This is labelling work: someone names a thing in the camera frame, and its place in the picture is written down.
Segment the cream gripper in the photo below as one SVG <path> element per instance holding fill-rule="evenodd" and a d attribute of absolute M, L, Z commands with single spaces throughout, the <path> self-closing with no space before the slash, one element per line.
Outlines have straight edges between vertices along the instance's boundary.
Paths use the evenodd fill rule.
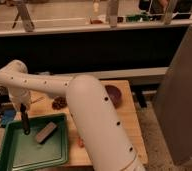
<path fill-rule="evenodd" d="M 27 110 L 30 109 L 31 94 L 29 90 L 22 88 L 9 88 L 8 92 L 10 101 L 17 112 L 20 111 L 21 105 L 24 105 Z"/>

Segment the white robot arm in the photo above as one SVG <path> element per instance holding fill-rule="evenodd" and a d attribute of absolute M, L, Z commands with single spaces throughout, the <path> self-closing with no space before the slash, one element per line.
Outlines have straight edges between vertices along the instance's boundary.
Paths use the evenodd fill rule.
<path fill-rule="evenodd" d="M 102 83 L 91 75 L 34 75 L 20 60 L 0 69 L 15 108 L 32 90 L 64 97 L 95 171 L 146 171 Z"/>

